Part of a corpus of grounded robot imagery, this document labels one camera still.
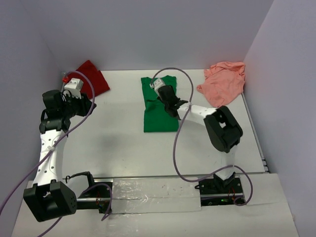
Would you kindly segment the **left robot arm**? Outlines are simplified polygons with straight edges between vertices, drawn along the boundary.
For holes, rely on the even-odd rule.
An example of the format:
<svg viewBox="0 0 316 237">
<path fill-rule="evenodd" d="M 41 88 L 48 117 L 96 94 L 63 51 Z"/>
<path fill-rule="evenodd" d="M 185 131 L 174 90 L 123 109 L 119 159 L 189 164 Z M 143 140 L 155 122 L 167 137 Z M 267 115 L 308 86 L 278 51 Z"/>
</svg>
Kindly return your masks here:
<svg viewBox="0 0 316 237">
<path fill-rule="evenodd" d="M 79 89 L 47 91 L 40 118 L 41 152 L 36 176 L 23 199 L 38 222 L 74 214 L 75 193 L 62 181 L 64 147 L 72 131 L 71 118 L 89 116 L 96 104 Z"/>
</svg>

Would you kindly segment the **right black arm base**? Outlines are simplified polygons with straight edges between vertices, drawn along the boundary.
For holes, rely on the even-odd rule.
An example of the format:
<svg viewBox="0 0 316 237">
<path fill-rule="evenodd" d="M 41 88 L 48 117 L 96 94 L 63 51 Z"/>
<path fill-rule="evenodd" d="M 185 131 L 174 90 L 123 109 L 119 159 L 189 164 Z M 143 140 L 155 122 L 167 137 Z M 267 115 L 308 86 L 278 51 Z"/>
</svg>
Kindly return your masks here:
<svg viewBox="0 0 316 237">
<path fill-rule="evenodd" d="M 223 181 L 218 176 L 202 180 L 195 186 L 199 190 L 201 206 L 243 205 L 245 198 L 239 177 Z"/>
</svg>

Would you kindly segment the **green t-shirt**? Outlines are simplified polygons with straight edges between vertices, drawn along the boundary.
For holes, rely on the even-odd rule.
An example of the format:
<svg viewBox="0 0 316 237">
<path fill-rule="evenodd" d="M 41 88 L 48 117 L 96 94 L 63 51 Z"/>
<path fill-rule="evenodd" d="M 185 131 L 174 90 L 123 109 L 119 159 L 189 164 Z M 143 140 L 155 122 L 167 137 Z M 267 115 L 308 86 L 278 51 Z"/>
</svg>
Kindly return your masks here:
<svg viewBox="0 0 316 237">
<path fill-rule="evenodd" d="M 145 104 L 144 128 L 145 133 L 176 132 L 179 122 L 165 110 L 164 104 L 158 99 L 156 92 L 150 88 L 151 78 L 141 78 L 142 92 Z"/>
</svg>

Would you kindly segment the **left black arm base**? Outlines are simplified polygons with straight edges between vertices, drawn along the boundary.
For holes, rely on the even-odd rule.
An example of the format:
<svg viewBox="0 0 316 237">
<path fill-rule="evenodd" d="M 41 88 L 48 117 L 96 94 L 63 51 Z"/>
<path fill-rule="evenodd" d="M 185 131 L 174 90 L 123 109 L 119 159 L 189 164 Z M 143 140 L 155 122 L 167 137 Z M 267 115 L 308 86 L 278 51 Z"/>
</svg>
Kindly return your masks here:
<svg viewBox="0 0 316 237">
<path fill-rule="evenodd" d="M 96 182 L 97 187 L 89 190 L 84 194 L 80 194 L 77 198 L 77 210 L 98 210 L 100 214 L 110 214 L 110 191 L 112 190 L 112 182 Z"/>
</svg>

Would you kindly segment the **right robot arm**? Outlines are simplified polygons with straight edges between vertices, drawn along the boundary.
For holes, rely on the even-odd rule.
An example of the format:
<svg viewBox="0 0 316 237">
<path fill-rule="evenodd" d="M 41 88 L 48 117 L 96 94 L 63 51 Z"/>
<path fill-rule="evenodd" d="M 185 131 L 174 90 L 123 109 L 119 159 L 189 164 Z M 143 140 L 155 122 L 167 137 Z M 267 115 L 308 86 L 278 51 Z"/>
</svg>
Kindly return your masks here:
<svg viewBox="0 0 316 237">
<path fill-rule="evenodd" d="M 220 193 L 227 192 L 235 178 L 236 149 L 243 136 L 243 130 L 231 111 L 226 106 L 215 109 L 193 105 L 178 98 L 171 85 L 159 85 L 154 89 L 165 111 L 180 121 L 180 127 L 187 119 L 206 128 L 211 144 L 220 153 L 222 166 L 212 175 L 214 186 Z"/>
</svg>

